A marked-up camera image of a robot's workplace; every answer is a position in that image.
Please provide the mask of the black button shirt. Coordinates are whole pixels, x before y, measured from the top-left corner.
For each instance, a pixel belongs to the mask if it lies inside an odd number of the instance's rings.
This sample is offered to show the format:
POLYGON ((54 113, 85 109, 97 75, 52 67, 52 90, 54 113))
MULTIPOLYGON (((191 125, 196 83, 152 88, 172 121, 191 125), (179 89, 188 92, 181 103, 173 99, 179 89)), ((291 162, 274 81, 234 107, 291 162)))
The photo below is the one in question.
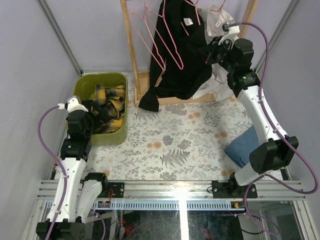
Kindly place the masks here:
POLYGON ((84 100, 82 102, 89 112, 89 115, 92 117, 94 121, 95 127, 100 127, 101 125, 110 121, 109 113, 106 109, 104 109, 101 105, 99 105, 94 100, 84 100))

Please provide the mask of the yellow plaid flannel shirt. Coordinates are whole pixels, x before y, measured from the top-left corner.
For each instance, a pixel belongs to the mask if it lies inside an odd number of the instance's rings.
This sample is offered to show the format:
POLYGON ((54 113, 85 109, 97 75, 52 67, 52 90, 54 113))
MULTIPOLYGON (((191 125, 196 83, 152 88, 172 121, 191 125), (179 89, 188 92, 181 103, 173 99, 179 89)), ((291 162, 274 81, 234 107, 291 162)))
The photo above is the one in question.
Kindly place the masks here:
POLYGON ((118 131, 125 120, 126 86, 115 87, 96 85, 93 100, 108 111, 110 121, 94 127, 94 134, 109 134, 118 131))

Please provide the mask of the pink hanger of black shirt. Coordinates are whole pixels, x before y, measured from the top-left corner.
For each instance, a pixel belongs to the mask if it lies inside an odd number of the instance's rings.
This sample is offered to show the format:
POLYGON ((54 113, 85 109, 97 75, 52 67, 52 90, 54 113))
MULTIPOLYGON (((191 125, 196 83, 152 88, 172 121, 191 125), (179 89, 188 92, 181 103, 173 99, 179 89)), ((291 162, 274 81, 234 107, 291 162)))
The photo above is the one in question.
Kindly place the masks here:
POLYGON ((180 6, 181 24, 187 36, 191 36, 202 24, 194 3, 183 0, 180 6))

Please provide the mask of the pink hanger of plaid shirt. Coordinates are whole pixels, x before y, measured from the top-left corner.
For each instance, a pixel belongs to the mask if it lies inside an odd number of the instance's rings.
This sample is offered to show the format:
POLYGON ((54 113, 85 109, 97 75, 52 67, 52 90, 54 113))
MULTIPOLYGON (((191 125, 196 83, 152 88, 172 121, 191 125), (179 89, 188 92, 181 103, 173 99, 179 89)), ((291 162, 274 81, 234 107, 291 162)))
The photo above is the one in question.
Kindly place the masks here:
POLYGON ((173 35, 172 35, 171 31, 170 31, 169 25, 167 24, 165 8, 166 8, 166 1, 165 0, 163 1, 162 14, 159 14, 159 13, 155 12, 154 10, 152 10, 150 7, 148 7, 147 1, 146 0, 144 1, 144 12, 143 12, 144 23, 145 23, 145 26, 146 26, 146 28, 148 30, 148 33, 149 33, 150 37, 151 37, 153 46, 155 47, 156 55, 158 56, 159 59, 153 54, 151 49, 149 49, 149 52, 150 52, 151 56, 153 57, 153 59, 156 61, 156 63, 159 65, 161 70, 165 71, 167 64, 165 63, 164 59, 162 58, 162 55, 159 52, 159 49, 158 49, 158 46, 156 44, 155 38, 151 35, 150 28, 149 28, 149 25, 148 25, 148 22, 147 22, 147 18, 151 22, 151 24, 152 24, 152 26, 153 26, 153 28, 155 30, 155 33, 159 36, 159 38, 162 41, 164 47, 168 51, 169 55, 171 56, 171 58, 173 59, 173 61, 177 65, 177 67, 180 70, 183 70, 184 69, 184 63, 183 63, 183 60, 181 58, 181 55, 178 52, 178 48, 177 48, 177 45, 175 43, 174 37, 173 37, 173 35), (149 18, 149 13, 154 13, 154 14, 156 14, 158 17, 160 17, 163 20, 165 29, 167 30, 167 33, 169 35, 169 39, 172 42, 172 45, 173 45, 173 48, 174 48, 174 51, 175 51, 175 55, 177 56, 177 58, 174 56, 173 52, 170 50, 169 46, 167 45, 167 43, 163 39, 162 35, 158 31, 158 28, 154 25, 152 20, 149 18))

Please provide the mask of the pink wire hanger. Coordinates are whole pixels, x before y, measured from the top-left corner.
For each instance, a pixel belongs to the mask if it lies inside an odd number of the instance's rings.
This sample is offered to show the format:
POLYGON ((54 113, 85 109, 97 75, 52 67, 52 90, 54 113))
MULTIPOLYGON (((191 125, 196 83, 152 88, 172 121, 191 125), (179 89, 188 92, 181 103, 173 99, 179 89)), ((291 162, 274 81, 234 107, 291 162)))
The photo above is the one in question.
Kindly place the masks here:
POLYGON ((161 55, 159 46, 155 41, 155 34, 158 33, 158 30, 152 16, 155 15, 155 20, 157 20, 157 17, 162 17, 162 15, 150 9, 147 3, 147 0, 143 1, 142 12, 133 11, 131 8, 127 8, 127 12, 130 23, 149 52, 150 58, 164 71, 166 69, 166 61, 161 55))

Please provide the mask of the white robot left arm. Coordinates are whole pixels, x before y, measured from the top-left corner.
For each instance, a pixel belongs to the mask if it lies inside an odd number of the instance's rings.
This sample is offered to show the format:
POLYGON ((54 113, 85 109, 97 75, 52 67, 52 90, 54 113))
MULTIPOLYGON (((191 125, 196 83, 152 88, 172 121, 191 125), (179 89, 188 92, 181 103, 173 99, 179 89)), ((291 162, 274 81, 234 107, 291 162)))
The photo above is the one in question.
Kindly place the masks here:
POLYGON ((89 212, 97 197, 110 190, 105 173, 88 173, 81 182, 92 148, 94 121, 90 113, 75 110, 68 114, 67 137, 56 160, 61 168, 54 202, 44 222, 36 226, 41 240, 84 240, 89 212))

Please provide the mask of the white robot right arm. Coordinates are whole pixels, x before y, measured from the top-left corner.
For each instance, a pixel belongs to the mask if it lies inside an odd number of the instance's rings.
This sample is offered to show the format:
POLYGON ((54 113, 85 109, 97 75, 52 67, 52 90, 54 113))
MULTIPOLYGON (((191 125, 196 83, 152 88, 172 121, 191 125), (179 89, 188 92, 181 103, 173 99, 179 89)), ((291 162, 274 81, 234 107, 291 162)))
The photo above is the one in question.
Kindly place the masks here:
POLYGON ((250 153, 249 163, 231 174, 226 192, 243 197, 246 187, 269 171, 287 167, 294 156, 286 142, 299 145, 295 136, 289 137, 273 115, 264 93, 259 91, 260 80, 251 69, 253 43, 244 38, 235 41, 216 36, 208 44, 207 64, 219 64, 227 72, 227 84, 240 100, 257 133, 259 146, 250 153))

